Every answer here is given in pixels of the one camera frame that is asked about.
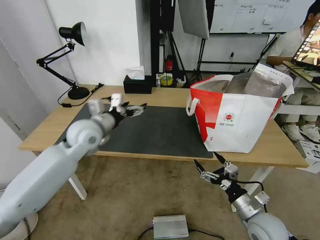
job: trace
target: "wooden table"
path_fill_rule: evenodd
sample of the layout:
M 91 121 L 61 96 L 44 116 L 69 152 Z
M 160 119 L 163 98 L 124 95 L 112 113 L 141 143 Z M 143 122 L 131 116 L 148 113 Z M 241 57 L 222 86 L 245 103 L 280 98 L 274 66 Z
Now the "wooden table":
M 84 86 L 89 90 L 94 88 L 93 85 Z M 92 98 L 109 97 L 112 93 L 124 94 L 124 89 L 122 86 L 103 86 L 94 93 Z M 132 105 L 139 105 L 147 102 L 149 106 L 185 108 L 188 93 L 189 89 L 153 88 L 152 94 L 124 94 L 124 102 L 129 101 Z M 81 102 L 81 100 L 66 99 L 64 102 L 76 104 Z M 72 108 L 63 108 L 62 106 L 59 106 L 21 143 L 19 148 L 30 151 L 44 151 L 47 147 L 54 145 L 82 107 L 83 105 Z M 194 159 L 192 157 L 188 158 L 102 151 L 98 151 L 95 155 L 184 161 L 193 161 Z M 308 166 L 298 150 L 293 146 L 273 119 L 269 120 L 259 140 L 250 153 L 223 153 L 223 156 L 234 164 L 244 163 L 267 166 L 266 168 L 259 168 L 251 178 L 251 181 L 262 181 L 274 166 Z M 217 161 L 215 157 L 200 158 L 198 160 Z M 82 192 L 82 198 L 85 198 L 86 193 L 84 189 L 81 189 L 82 186 L 75 175 L 73 176 L 73 179 L 71 179 L 70 183 L 78 193 Z M 253 186 L 253 188 L 250 188 L 250 191 L 248 192 L 252 193 L 256 187 Z
M 300 77 L 304 81 L 310 83 L 315 90 L 317 90 L 318 92 L 320 91 L 320 85 L 312 82 L 313 77 L 311 77 L 309 74 L 304 72 L 303 71 L 303 67 L 299 67 L 299 66 L 297 66 L 294 63 L 289 62 L 289 61 L 283 61 L 283 65 L 288 67 L 288 70 L 290 72 L 292 72 L 294 75 L 296 75 L 297 77 Z

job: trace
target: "person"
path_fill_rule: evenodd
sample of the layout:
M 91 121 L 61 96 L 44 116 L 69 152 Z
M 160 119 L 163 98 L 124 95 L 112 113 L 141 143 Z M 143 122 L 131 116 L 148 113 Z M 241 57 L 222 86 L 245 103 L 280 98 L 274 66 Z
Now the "person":
M 270 53 L 266 58 L 266 63 L 275 67 L 276 70 L 284 72 L 287 67 L 283 65 L 283 61 L 291 61 L 296 51 L 301 46 L 304 39 L 307 37 L 315 23 L 320 18 L 320 0 L 316 0 L 309 8 L 306 19 L 302 26 L 293 29 L 284 35 L 280 36 L 275 44 L 271 47 Z M 293 105 L 316 105 L 320 106 L 320 94 L 314 89 L 295 89 L 287 104 Z M 281 118 L 285 125 L 282 130 L 293 141 L 311 140 L 315 143 L 320 143 L 320 134 L 316 126 L 317 117 L 315 115 L 303 115 L 305 125 L 298 127 L 300 115 L 297 114 L 282 114 Z

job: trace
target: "whiteboard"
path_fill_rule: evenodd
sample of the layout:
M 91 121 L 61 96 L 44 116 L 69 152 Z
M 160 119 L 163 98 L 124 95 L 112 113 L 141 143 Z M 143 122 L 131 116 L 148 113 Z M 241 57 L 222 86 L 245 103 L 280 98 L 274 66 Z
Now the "whiteboard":
M 286 32 L 315 0 L 216 0 L 210 33 Z

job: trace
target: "black desk lamp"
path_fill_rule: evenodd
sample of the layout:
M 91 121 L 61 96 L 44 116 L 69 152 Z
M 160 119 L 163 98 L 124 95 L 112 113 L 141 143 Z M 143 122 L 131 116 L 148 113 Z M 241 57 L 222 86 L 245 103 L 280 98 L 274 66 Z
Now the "black desk lamp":
M 49 68 L 49 63 L 52 63 L 53 61 L 63 57 L 64 55 L 67 55 L 68 53 L 72 52 L 74 50 L 75 43 L 72 42 L 72 39 L 74 39 L 77 43 L 81 44 L 82 46 L 85 45 L 87 42 L 87 31 L 86 27 L 83 22 L 76 23 L 72 28 L 66 28 L 61 27 L 59 28 L 59 34 L 61 37 L 65 38 L 68 42 L 66 45 L 64 45 L 62 48 L 59 48 L 58 50 L 54 51 L 53 53 L 50 53 L 49 55 L 39 58 L 37 60 L 37 64 L 47 70 L 48 72 L 55 75 L 57 78 L 60 78 L 62 81 L 64 81 L 66 84 L 71 86 L 71 90 L 68 92 L 68 97 L 70 99 L 82 99 L 89 95 L 89 90 L 85 87 L 79 87 L 76 85 L 75 81 L 72 81 L 56 71 L 54 71 L 52 68 Z M 53 54 L 61 51 L 62 49 L 69 48 L 69 51 L 59 55 L 51 57 Z

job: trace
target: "silver power supply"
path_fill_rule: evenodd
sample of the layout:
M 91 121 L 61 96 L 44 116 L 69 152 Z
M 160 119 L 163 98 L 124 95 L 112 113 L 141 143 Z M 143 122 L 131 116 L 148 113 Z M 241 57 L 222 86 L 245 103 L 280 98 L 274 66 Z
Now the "silver power supply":
M 154 239 L 189 237 L 186 215 L 153 217 Z

